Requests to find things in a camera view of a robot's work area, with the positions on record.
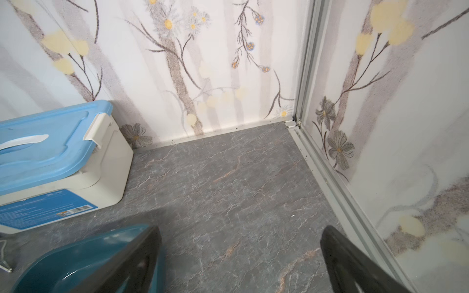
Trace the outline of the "teal plastic storage bin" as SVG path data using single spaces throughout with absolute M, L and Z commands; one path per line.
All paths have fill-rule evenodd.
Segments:
M 16 281 L 13 293 L 72 293 L 71 290 L 142 233 L 148 224 L 113 230 L 55 249 L 31 265 Z M 162 246 L 162 292 L 166 272 Z

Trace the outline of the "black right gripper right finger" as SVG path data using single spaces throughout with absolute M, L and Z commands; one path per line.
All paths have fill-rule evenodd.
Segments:
M 335 227 L 328 225 L 324 229 L 320 245 L 333 292 L 409 292 Z

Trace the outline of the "white storage box blue lid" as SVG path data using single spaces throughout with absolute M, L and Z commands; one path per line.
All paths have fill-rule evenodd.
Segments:
M 1 232 L 115 205 L 133 150 L 105 100 L 1 123 Z

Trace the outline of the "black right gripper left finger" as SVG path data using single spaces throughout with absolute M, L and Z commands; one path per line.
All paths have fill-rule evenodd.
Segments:
M 149 226 L 74 287 L 73 293 L 161 293 L 162 238 Z

